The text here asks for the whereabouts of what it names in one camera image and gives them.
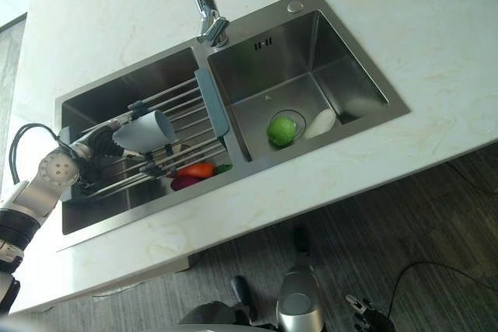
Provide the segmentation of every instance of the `gray carpet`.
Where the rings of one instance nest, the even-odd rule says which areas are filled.
[[[23,20],[6,30],[0,30],[0,155],[2,155],[0,156],[0,193],[5,161],[3,155],[7,146],[10,109],[25,25],[26,20]]]
[[[13,47],[8,51],[0,50],[3,85],[19,58]],[[498,144],[453,164],[478,185],[498,187]],[[259,321],[274,322],[280,281],[293,262],[289,233],[298,222],[312,231],[330,332],[354,330],[347,293],[386,310],[396,275],[414,260],[453,265],[498,288],[498,197],[441,165],[206,250],[189,271],[13,318],[61,332],[160,329],[199,304],[235,303],[229,280],[242,274],[254,290]],[[392,319],[399,332],[497,331],[498,295],[453,272],[417,267],[402,280]]]

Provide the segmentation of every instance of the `red vegetable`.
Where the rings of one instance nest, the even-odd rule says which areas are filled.
[[[193,176],[177,176],[171,182],[172,190],[182,190],[186,187],[191,186],[192,184],[196,184],[200,182],[202,179],[194,178]]]
[[[177,176],[192,176],[194,178],[208,179],[215,175],[215,168],[212,163],[195,163],[178,170]]]

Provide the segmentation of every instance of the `rack handle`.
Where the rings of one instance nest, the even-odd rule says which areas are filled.
[[[217,138],[222,138],[228,132],[229,125],[219,97],[218,89],[207,68],[196,70],[195,78],[197,79],[197,84],[201,90],[215,136]]]

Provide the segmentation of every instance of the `dish rack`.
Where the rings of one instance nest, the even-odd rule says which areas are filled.
[[[130,103],[128,109],[136,107],[136,104]],[[152,180],[162,184],[162,194],[170,194],[173,190],[165,180],[166,175],[174,175],[179,169],[202,161],[231,163],[223,141],[223,136],[229,130],[228,121],[207,69],[199,69],[192,79],[139,100],[139,105],[146,112],[161,110],[172,124],[176,140],[150,152],[145,160],[137,161],[128,157],[98,159],[96,167],[100,171],[100,179],[92,183],[75,184],[66,201],[98,201]],[[109,121],[123,121],[133,113],[133,110],[129,110]],[[107,121],[87,128],[80,134],[105,123]]]

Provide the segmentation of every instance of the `robotic arm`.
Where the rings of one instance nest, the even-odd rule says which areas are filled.
[[[33,180],[15,185],[0,204],[0,314],[9,312],[19,293],[20,283],[12,273],[62,193],[76,183],[94,156],[124,154],[125,150],[112,141],[117,127],[118,123],[110,123],[84,135],[68,149],[56,148],[41,160]]]

